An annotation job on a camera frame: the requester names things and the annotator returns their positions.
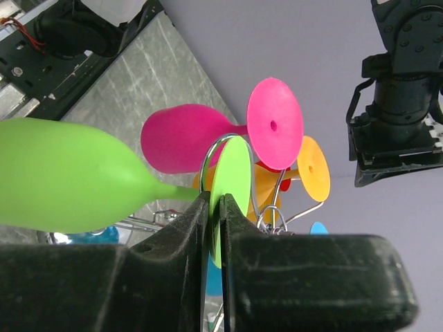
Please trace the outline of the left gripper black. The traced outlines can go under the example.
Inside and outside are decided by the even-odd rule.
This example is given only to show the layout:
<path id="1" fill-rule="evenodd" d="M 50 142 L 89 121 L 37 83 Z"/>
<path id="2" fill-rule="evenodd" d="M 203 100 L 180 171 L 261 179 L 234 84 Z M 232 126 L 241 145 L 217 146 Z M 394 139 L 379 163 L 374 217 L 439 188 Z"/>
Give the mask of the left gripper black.
<path id="1" fill-rule="evenodd" d="M 355 88 L 345 117 L 355 187 L 442 168 L 442 148 L 425 123 L 441 86 L 438 77 L 383 77 Z"/>

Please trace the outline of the red plastic wine glass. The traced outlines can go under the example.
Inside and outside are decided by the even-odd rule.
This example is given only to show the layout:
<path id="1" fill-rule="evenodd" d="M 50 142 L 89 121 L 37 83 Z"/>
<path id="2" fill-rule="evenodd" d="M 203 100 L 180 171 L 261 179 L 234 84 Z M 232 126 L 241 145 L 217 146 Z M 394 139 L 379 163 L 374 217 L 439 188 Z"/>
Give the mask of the red plastic wine glass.
<path id="1" fill-rule="evenodd" d="M 268 171 L 270 171 L 270 172 L 273 172 L 273 173 L 280 173 L 280 170 L 278 170 L 278 169 L 272 169 L 272 168 L 268 167 L 268 166 L 265 165 L 261 160 L 257 161 L 255 164 L 256 164 L 257 166 L 260 166 L 260 167 L 265 168 L 266 170 L 268 170 Z M 283 180 L 283 181 L 281 182 L 281 184 L 280 184 L 280 191 L 281 191 L 281 192 L 286 192 L 286 191 L 289 190 L 290 186 L 291 186 L 291 179 Z"/>

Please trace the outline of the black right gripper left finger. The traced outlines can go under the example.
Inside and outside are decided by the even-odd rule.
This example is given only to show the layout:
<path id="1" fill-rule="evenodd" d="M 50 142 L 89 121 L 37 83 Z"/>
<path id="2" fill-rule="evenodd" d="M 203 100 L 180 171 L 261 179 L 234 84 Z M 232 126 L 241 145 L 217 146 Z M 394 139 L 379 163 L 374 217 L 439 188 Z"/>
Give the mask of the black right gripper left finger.
<path id="1" fill-rule="evenodd" d="M 208 192 L 133 247 L 1 247 L 2 331 L 201 331 Z"/>

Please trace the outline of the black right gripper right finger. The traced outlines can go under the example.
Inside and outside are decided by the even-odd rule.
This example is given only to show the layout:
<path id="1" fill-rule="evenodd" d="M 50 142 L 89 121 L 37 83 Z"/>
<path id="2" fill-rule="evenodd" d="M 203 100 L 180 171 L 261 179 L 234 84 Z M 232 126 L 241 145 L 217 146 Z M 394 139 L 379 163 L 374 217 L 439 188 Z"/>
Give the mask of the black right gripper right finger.
<path id="1" fill-rule="evenodd" d="M 227 331 L 398 331 L 419 304 L 401 257 L 373 234 L 272 235 L 221 198 Z"/>

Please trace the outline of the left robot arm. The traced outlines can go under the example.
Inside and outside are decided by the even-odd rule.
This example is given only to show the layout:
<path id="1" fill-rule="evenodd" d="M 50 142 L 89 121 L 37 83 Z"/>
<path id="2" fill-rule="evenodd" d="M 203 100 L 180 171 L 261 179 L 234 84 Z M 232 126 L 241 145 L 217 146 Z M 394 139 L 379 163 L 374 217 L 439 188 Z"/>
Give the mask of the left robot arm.
<path id="1" fill-rule="evenodd" d="M 371 5 L 386 52 L 363 60 L 345 117 L 355 187 L 442 166 L 442 2 Z"/>

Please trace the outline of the green plastic wine glass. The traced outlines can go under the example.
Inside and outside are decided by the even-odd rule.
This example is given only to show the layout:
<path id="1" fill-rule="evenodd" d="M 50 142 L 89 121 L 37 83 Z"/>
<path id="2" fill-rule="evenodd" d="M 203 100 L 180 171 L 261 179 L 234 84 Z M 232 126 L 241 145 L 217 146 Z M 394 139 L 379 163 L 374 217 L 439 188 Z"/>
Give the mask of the green plastic wine glass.
<path id="1" fill-rule="evenodd" d="M 4 225 L 90 232 L 152 201 L 198 195 L 160 181 L 125 143 L 95 127 L 37 118 L 1 122 Z"/>

